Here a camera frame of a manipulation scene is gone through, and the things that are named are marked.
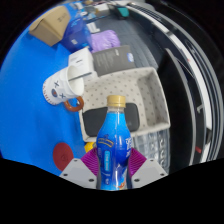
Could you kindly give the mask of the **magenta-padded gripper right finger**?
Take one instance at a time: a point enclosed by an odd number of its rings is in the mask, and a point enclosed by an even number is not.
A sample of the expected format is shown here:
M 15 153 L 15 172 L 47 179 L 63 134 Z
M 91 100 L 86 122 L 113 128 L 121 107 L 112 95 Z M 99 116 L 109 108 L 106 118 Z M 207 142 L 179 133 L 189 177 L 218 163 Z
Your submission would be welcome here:
M 128 160 L 128 188 L 146 186 L 167 175 L 166 171 L 154 159 L 147 159 L 138 150 L 132 148 Z

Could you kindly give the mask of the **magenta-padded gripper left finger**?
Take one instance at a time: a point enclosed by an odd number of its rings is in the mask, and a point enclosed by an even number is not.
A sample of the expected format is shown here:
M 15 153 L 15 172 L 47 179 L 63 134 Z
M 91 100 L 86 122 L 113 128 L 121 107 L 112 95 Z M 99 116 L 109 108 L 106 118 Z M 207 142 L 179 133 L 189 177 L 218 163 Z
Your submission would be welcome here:
M 84 188 L 96 189 L 98 184 L 98 157 L 95 148 L 81 159 L 73 158 L 60 177 Z

